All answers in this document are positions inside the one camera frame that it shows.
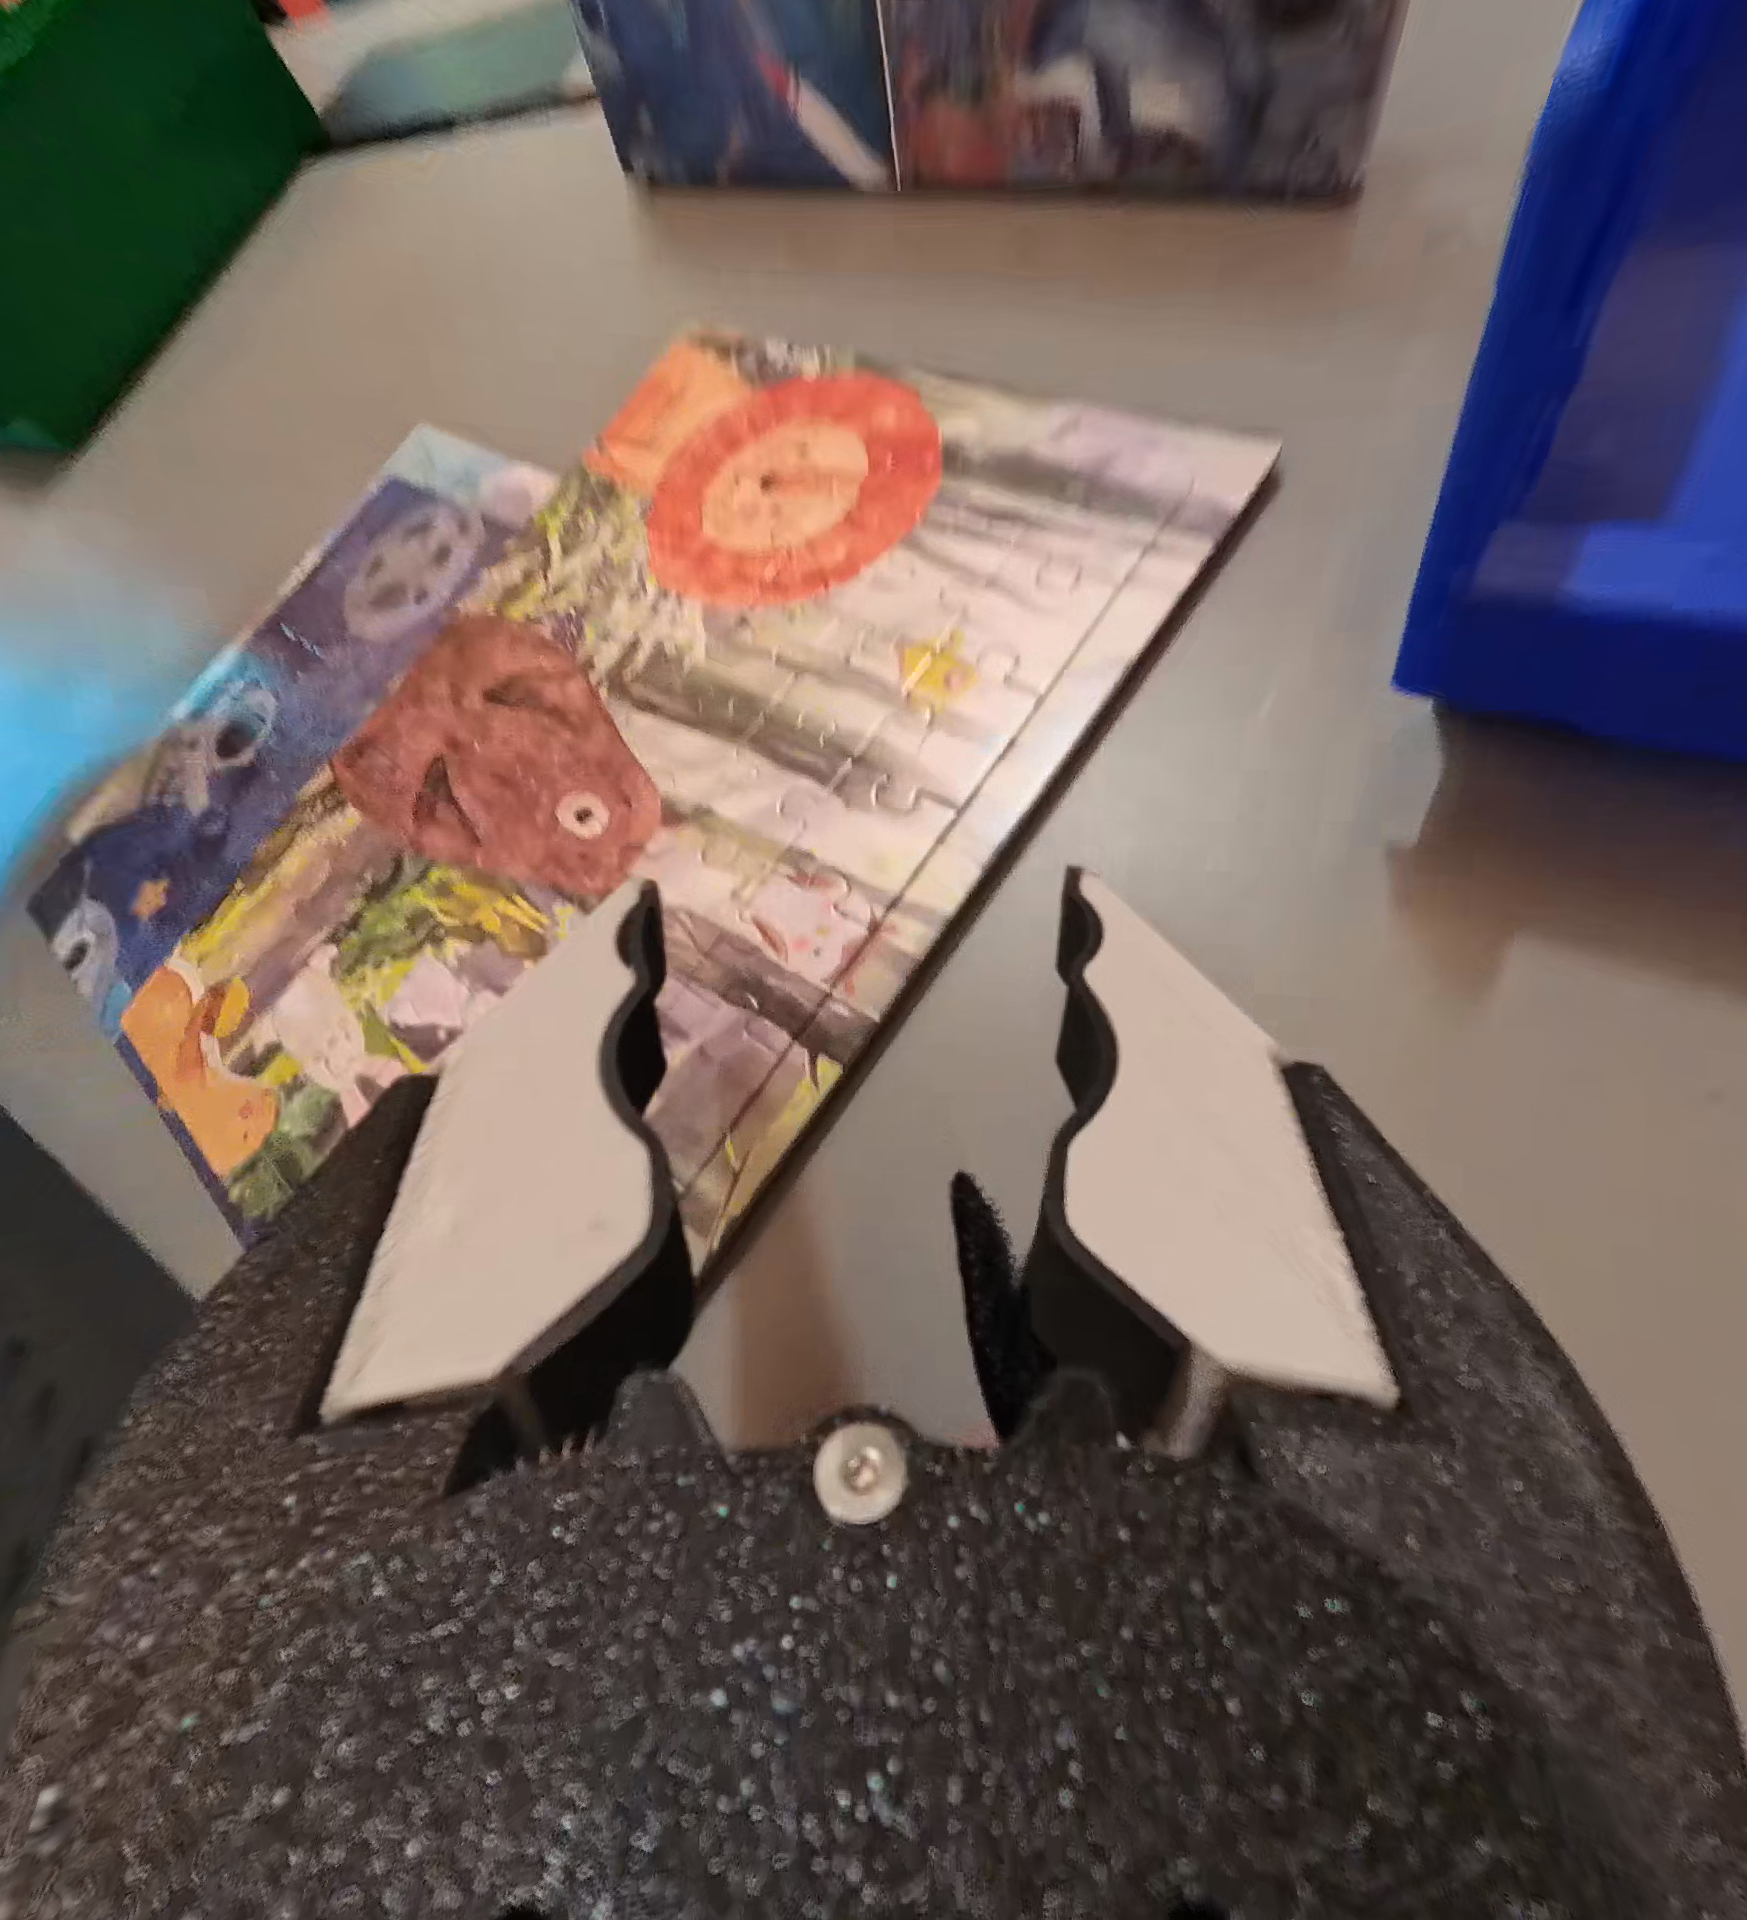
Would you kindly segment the colourful printed puzzle box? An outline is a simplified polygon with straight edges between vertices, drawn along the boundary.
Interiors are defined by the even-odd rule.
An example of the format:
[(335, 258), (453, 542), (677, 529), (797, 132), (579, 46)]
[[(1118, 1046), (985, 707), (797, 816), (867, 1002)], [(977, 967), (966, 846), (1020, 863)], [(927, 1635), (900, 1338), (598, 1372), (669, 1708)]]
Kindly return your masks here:
[(577, 1), (666, 187), (1354, 194), (1400, 1)]

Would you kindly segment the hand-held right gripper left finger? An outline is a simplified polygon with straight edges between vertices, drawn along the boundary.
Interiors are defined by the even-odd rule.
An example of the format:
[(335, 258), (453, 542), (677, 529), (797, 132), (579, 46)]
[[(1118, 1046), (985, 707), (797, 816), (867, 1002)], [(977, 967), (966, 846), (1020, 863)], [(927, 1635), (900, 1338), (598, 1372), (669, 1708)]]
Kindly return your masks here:
[(685, 1343), (694, 1266), (647, 1110), (664, 1078), (664, 909), (629, 882), (436, 1076), (319, 1418), (496, 1410), (515, 1443), (603, 1427)]

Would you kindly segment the grey desk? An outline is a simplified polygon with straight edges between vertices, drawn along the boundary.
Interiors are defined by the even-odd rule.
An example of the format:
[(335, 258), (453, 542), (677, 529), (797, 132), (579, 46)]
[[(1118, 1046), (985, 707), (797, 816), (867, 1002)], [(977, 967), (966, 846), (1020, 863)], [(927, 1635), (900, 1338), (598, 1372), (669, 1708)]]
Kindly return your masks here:
[(310, 166), (0, 573), (163, 582), (163, 683), (416, 423), (572, 462), (712, 324), (1276, 437), (1278, 488), (878, 1062), (685, 1372), (737, 1440), (975, 1438), (948, 1183), (1030, 1236), (1061, 878), (1330, 1069), (1521, 1287), (1677, 1542), (1747, 1735), (1747, 771), (1444, 722), (1390, 673), (1576, 3), (1414, 3), (1359, 202), (647, 196), (553, 113)]

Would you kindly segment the green plastic bin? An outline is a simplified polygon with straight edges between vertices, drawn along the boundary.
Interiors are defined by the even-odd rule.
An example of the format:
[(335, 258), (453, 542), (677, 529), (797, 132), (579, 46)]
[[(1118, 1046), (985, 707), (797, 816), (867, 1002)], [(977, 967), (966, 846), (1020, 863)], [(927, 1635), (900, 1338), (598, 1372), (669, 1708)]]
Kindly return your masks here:
[(326, 146), (275, 3), (0, 3), (0, 445), (69, 453)]

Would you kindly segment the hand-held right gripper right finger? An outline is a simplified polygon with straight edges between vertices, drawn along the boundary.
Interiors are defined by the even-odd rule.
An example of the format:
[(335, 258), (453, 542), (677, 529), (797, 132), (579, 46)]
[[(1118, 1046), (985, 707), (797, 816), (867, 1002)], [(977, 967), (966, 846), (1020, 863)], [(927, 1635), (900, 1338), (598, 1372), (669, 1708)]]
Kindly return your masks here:
[(1102, 874), (1063, 880), (1043, 1343), (1122, 1438), (1199, 1452), (1239, 1390), (1400, 1385), (1278, 1044)]

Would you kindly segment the animal jigsaw puzzle board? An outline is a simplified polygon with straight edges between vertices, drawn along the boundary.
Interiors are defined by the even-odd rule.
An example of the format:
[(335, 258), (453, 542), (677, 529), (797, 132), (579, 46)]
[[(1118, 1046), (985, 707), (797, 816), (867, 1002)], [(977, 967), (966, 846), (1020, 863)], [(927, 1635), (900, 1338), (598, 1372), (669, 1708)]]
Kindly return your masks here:
[(112, 1040), (241, 1241), (624, 884), (702, 1266), (1271, 488), (1278, 441), (677, 338)]

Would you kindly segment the blue plastic bin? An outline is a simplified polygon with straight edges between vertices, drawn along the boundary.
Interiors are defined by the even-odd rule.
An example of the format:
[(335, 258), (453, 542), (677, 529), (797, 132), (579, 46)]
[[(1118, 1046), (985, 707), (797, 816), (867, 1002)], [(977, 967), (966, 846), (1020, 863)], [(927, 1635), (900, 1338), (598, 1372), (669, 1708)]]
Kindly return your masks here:
[(1393, 683), (1747, 765), (1747, 1), (1580, 7)]

